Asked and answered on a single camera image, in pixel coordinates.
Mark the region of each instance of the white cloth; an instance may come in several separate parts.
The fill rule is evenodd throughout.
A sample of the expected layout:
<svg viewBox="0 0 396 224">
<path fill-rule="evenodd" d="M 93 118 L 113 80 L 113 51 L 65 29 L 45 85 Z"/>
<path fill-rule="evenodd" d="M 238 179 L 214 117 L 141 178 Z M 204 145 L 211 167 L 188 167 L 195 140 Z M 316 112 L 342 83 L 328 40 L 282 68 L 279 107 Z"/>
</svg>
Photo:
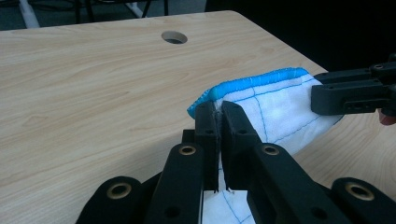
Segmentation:
<svg viewBox="0 0 396 224">
<path fill-rule="evenodd" d="M 303 68 L 283 68 L 220 83 L 205 91 L 188 112 L 194 118 L 195 107 L 205 101 L 215 102 L 217 109 L 224 100 L 237 103 L 262 142 L 280 145 L 294 154 L 342 118 L 311 111 L 313 85 L 320 82 Z M 210 193 L 205 194 L 203 223 L 254 223 L 245 191 Z"/>
</svg>

